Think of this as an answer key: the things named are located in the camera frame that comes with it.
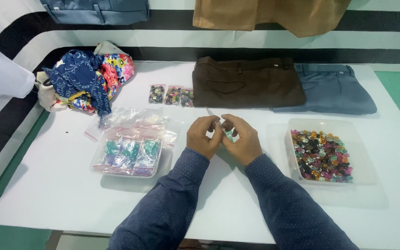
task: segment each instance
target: white table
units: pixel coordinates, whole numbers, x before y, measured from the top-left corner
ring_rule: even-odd
[[[369,66],[352,67],[374,99],[376,114],[212,111],[216,115],[232,113],[248,121],[259,131],[264,151],[268,151],[267,124],[285,124],[293,117],[351,121],[364,138],[387,204],[379,209],[322,207],[359,247],[400,249],[400,111]],[[192,86],[193,68],[193,63],[136,63],[136,77],[122,87],[113,103],[123,107],[164,107],[166,115],[185,122],[173,149],[171,167],[185,147],[190,124],[207,113],[202,108],[150,105],[149,85]],[[92,119],[93,116],[69,109],[50,114],[0,198],[0,225],[111,234],[129,215],[155,180],[147,182],[148,187],[134,188],[135,180],[91,173],[89,165],[97,145],[84,137],[83,131]],[[274,161],[289,176],[286,161]],[[204,176],[197,212],[186,237],[274,243],[249,181],[218,156],[211,160]]]

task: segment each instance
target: navy polka dot shirt sleeve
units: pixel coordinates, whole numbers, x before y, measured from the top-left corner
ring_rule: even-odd
[[[279,249],[359,249],[307,191],[283,175],[267,155],[251,162],[245,173]]]
[[[194,216],[208,166],[206,157],[186,148],[174,168],[158,179],[115,229],[108,250],[177,249]]]

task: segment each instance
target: plastic container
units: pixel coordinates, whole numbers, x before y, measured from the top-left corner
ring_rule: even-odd
[[[90,170],[106,175],[151,178],[157,172],[162,147],[160,135],[105,133]]]
[[[328,182],[306,180],[300,174],[299,164],[292,144],[291,130],[323,131],[338,136],[344,143],[350,154],[350,167],[353,168],[353,183]],[[288,129],[285,134],[285,147],[288,159],[291,179],[299,184],[311,185],[375,185],[377,180],[367,149],[362,142],[355,126],[351,122],[324,119],[291,119],[288,121]]]

